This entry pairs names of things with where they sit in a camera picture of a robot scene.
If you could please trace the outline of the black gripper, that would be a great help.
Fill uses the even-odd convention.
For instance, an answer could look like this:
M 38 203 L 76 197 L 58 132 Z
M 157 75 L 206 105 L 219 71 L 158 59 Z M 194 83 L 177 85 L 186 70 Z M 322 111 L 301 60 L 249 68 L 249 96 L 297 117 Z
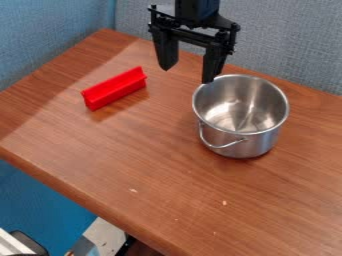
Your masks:
M 207 47 L 202 82 L 222 72 L 227 54 L 235 49 L 238 23 L 219 14 L 221 0 L 174 0 L 173 5 L 151 4 L 150 32 L 161 68 L 167 71 L 179 60 L 179 41 Z

